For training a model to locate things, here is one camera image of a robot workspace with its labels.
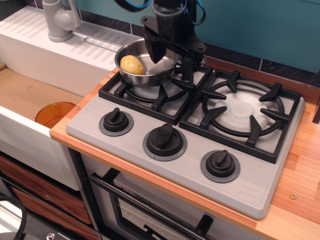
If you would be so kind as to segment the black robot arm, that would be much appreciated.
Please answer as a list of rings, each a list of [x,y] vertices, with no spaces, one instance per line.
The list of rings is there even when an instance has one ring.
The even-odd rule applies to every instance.
[[[195,33],[195,26],[206,18],[200,0],[145,0],[133,4],[127,0],[116,3],[130,12],[138,12],[152,4],[155,17],[142,16],[144,42],[151,60],[157,63],[167,49],[181,57],[180,70],[184,81],[192,82],[194,72],[205,62],[206,45]]]

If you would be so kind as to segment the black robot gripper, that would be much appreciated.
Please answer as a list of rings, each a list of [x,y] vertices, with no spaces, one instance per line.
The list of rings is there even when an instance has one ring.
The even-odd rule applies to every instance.
[[[205,44],[195,33],[190,17],[182,13],[174,17],[142,16],[144,42],[153,63],[158,63],[167,50],[180,55],[182,80],[192,83],[194,72],[206,62]]]

